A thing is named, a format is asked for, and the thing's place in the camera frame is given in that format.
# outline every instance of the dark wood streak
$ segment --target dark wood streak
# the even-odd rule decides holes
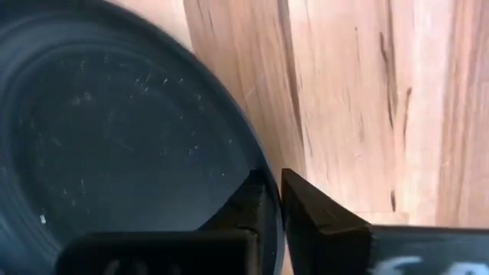
[[[387,94],[387,114],[389,115],[389,124],[390,128],[394,128],[394,121],[393,121],[393,99],[392,95],[390,92],[390,74],[389,74],[389,59],[387,57],[387,52],[385,50],[385,44],[384,44],[384,34],[379,33],[379,44],[381,46],[381,55],[382,55],[382,60],[384,61],[384,70],[385,70],[385,77],[386,77],[386,82],[387,82],[387,88],[386,88],[386,94]]]
[[[303,137],[303,127],[302,127],[302,119],[300,116],[300,101],[299,101],[299,86],[297,83],[297,77],[300,77],[296,74],[295,67],[295,58],[293,54],[293,45],[292,45],[292,31],[290,26],[290,16],[289,16],[289,4],[288,1],[279,1],[279,20],[280,20],[280,31],[282,31],[283,35],[283,48],[286,54],[286,65],[287,65],[287,73],[289,75],[289,88],[290,88],[290,98],[292,99],[292,108],[293,113],[296,118],[297,130],[299,131],[299,137],[301,142],[304,142]]]
[[[396,193],[394,190],[390,191],[390,206],[392,206],[392,211],[396,211]]]
[[[404,140],[404,150],[406,150],[406,129],[407,129],[407,121],[409,119],[409,110],[410,110],[410,100],[411,100],[411,92],[413,89],[411,87],[406,91],[406,114],[404,115],[404,126],[403,126],[403,140]]]

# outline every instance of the round black lid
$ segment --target round black lid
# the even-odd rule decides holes
[[[0,67],[0,270],[46,274],[90,232],[195,230],[250,170],[268,171],[215,78],[109,4],[4,3]],[[273,273],[283,236],[268,184]]]

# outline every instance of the wooden background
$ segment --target wooden background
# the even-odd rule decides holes
[[[214,72],[279,175],[371,222],[489,225],[489,2],[111,0]]]

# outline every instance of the white specks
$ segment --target white specks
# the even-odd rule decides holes
[[[119,145],[120,147],[123,147],[129,151],[134,151],[134,148],[127,145],[122,139],[112,139],[117,145]]]
[[[85,195],[85,182],[83,179],[81,179],[80,182],[82,183],[82,194]]]
[[[56,137],[52,137],[52,138],[51,138],[51,140],[52,140],[52,142],[53,142],[53,143],[54,143],[56,146],[58,146],[58,147],[63,146],[63,145],[61,144],[60,140],[58,140]]]
[[[76,95],[74,98],[71,99],[71,105],[77,106],[81,103],[81,99]]]
[[[89,91],[86,91],[85,94],[83,94],[83,99],[85,101],[90,101],[92,100],[92,94]]]
[[[82,61],[80,64],[79,64],[79,70],[83,73],[85,72],[85,65],[86,65],[86,61]]]

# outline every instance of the dust particle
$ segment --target dust particle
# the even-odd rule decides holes
[[[58,147],[63,146],[63,145],[61,144],[60,140],[58,140],[56,137],[51,138],[51,140],[53,141],[53,143],[54,143],[56,146],[58,146]]]
[[[79,70],[83,73],[85,72],[85,65],[86,65],[86,61],[82,61],[80,64],[79,64]]]
[[[85,94],[83,95],[83,99],[85,99],[85,101],[90,101],[92,100],[92,94],[89,93],[88,91],[85,92]]]
[[[76,95],[73,99],[71,99],[71,105],[77,106],[81,103],[81,99]]]

